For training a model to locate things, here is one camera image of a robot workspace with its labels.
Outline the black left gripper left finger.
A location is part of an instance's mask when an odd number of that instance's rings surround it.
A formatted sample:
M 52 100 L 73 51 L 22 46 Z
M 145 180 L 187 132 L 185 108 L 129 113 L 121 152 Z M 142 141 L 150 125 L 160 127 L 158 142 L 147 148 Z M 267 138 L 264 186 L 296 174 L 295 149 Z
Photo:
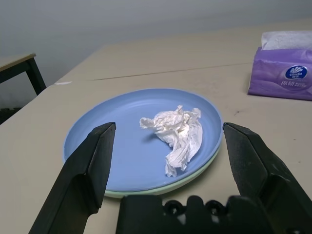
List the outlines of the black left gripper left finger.
M 67 158 L 31 234 L 82 234 L 102 206 L 108 182 L 116 124 L 94 128 Z

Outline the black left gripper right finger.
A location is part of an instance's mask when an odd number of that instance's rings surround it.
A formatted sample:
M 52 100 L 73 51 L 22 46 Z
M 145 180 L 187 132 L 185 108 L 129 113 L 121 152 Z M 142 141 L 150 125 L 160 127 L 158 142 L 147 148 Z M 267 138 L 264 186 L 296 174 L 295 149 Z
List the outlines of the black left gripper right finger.
M 276 234 L 310 234 L 312 201 L 260 135 L 234 123 L 223 131 L 239 193 L 255 198 Z

